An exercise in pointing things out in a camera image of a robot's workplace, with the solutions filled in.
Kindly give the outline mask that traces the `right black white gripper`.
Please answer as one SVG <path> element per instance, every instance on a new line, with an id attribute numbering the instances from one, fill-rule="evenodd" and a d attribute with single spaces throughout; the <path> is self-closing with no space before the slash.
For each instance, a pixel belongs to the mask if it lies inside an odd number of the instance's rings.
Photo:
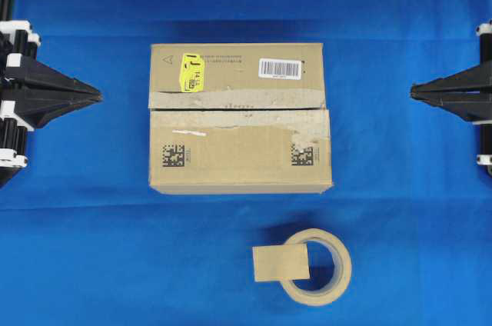
<path id="1" fill-rule="evenodd" d="M 456 74 L 413 85 L 411 97 L 442 108 L 480 127 L 477 164 L 491 166 L 491 23 L 477 27 L 480 64 Z M 480 93 L 461 93 L 478 91 Z"/>

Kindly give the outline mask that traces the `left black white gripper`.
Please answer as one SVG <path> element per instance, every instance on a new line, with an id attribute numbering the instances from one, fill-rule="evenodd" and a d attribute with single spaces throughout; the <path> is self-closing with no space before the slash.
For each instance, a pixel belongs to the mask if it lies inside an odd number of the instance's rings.
<path id="1" fill-rule="evenodd" d="M 102 101 L 97 88 L 35 60 L 40 35 L 27 20 L 1 22 L 1 166 L 23 169 L 28 133 Z M 44 90 L 20 89 L 23 85 Z"/>

